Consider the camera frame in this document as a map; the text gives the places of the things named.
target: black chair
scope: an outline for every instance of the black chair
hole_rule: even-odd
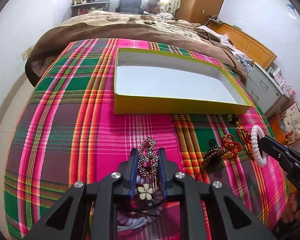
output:
[[[115,9],[115,11],[143,14],[141,2],[142,0],[119,0],[118,7]]]

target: plaid blanket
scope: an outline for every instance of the plaid blanket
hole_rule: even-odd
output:
[[[77,180],[92,183],[115,171],[152,136],[169,160],[197,180],[220,180],[230,187],[269,228],[287,200],[287,182],[278,163],[269,158],[260,168],[245,150],[209,173],[199,165],[208,141],[221,145],[236,127],[221,115],[115,115],[114,65],[118,48],[178,53],[220,65],[214,58],[148,41],[90,39],[71,42],[35,88],[20,117],[6,166],[4,201],[12,239],[21,239]],[[248,130],[255,124],[273,136],[257,106],[239,116]],[[121,232],[124,239],[180,239],[178,203],[167,203],[151,225]],[[206,217],[206,228],[209,223]]]

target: white spiral hair tie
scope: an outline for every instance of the white spiral hair tie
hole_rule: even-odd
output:
[[[254,125],[251,129],[250,135],[251,135],[251,147],[252,147],[253,157],[256,163],[260,167],[264,167],[267,164],[268,155],[265,152],[262,152],[263,158],[261,157],[259,151],[259,145],[258,145],[258,136],[261,139],[265,136],[265,134],[263,133],[262,129],[258,125]]]

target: box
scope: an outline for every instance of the box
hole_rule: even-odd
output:
[[[180,54],[119,48],[115,114],[244,114],[251,101],[221,67]]]

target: gray drawer cabinet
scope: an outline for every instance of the gray drawer cabinet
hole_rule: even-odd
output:
[[[260,65],[255,63],[247,77],[246,89],[260,106],[267,119],[270,119],[289,99],[283,90]]]

